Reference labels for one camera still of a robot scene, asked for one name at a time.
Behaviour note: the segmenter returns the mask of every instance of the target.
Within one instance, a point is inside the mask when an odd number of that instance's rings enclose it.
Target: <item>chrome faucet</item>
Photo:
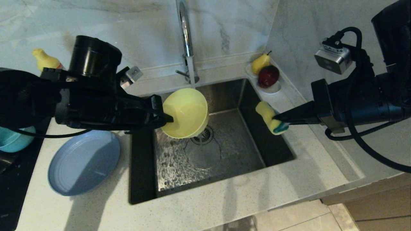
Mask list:
[[[178,20],[180,23],[180,32],[183,40],[183,45],[184,45],[184,63],[186,66],[186,72],[181,72],[176,70],[175,72],[177,74],[181,74],[185,76],[185,79],[187,82],[190,83],[190,76],[188,75],[188,67],[187,67],[187,58],[191,57],[193,58],[193,46],[192,46],[192,41],[191,41],[191,34],[190,34],[190,23],[188,20],[188,13],[187,13],[187,8],[186,8],[186,2],[185,0],[175,0],[175,3],[177,5],[177,14],[178,14]],[[197,83],[199,81],[199,77],[197,74],[195,74],[195,82]]]

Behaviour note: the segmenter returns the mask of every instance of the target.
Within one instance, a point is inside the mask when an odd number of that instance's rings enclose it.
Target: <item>apple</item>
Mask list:
[[[263,67],[258,74],[258,84],[262,88],[269,88],[277,82],[280,77],[280,71],[273,65]]]

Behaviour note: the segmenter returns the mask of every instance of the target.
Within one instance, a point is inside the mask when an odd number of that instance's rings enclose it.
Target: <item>pear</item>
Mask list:
[[[270,65],[270,57],[268,56],[270,53],[271,51],[267,54],[263,54],[253,61],[251,64],[251,69],[255,75],[258,75],[263,67]]]

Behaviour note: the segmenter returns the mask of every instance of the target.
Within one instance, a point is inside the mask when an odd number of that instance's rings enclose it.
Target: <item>kitchen sink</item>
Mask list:
[[[207,99],[210,114],[199,136],[173,139],[161,129],[132,135],[131,204],[294,159],[283,137],[271,134],[255,112],[260,98],[248,79],[197,90]]]

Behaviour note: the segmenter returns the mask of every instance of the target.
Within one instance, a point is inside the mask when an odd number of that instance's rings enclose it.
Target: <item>sponge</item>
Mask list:
[[[275,116],[274,109],[267,102],[259,102],[256,106],[256,112],[263,117],[268,129],[274,135],[281,135],[288,129],[288,124],[273,119]]]

